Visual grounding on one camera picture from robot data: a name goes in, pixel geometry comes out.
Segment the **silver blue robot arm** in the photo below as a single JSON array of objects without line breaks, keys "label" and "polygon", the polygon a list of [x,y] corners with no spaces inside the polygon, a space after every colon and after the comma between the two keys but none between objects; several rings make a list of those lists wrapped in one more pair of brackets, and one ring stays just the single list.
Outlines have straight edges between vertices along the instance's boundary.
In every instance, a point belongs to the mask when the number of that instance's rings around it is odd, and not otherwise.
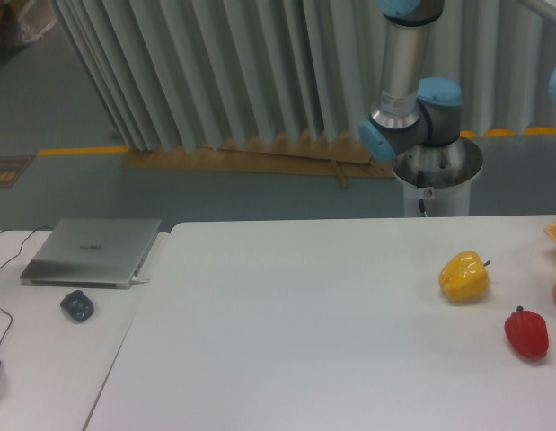
[{"label": "silver blue robot arm", "polygon": [[472,181],[483,166],[463,137],[523,130],[556,106],[556,1],[381,1],[377,100],[358,128],[373,159],[416,188]]}]

